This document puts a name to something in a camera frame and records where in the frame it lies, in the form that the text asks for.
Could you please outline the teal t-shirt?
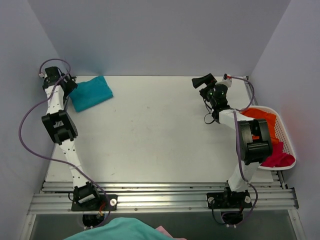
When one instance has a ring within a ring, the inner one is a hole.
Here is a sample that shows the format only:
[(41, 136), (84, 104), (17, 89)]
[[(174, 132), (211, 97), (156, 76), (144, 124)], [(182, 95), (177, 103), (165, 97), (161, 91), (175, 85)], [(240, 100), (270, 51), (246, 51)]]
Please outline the teal t-shirt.
[(113, 92), (103, 76), (96, 76), (89, 81), (80, 82), (70, 94), (77, 113), (92, 108), (113, 98)]

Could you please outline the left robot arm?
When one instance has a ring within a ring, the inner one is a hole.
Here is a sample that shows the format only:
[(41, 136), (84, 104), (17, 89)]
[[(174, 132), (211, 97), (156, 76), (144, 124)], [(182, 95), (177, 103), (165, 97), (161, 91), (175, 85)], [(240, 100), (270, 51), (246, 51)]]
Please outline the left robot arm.
[(82, 174), (83, 168), (75, 144), (78, 130), (65, 108), (68, 95), (76, 87), (75, 79), (70, 74), (62, 73), (56, 66), (46, 68), (42, 88), (48, 97), (47, 111), (41, 120), (51, 140), (59, 146), (69, 165), (73, 182), (73, 201), (95, 210), (100, 206), (101, 197), (92, 181)]

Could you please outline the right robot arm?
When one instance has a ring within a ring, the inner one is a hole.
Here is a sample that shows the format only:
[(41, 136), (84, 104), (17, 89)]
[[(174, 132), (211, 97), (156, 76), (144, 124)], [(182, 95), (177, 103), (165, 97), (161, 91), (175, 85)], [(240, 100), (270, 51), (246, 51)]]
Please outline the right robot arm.
[(238, 163), (227, 181), (230, 189), (222, 193), (223, 203), (230, 207), (240, 201), (239, 193), (249, 188), (255, 172), (273, 152), (267, 120), (245, 116), (243, 110), (229, 105), (227, 92), (232, 79), (232, 76), (225, 74), (221, 81), (217, 81), (209, 73), (191, 80), (195, 89), (205, 85), (199, 90), (199, 94), (213, 121), (235, 130)]

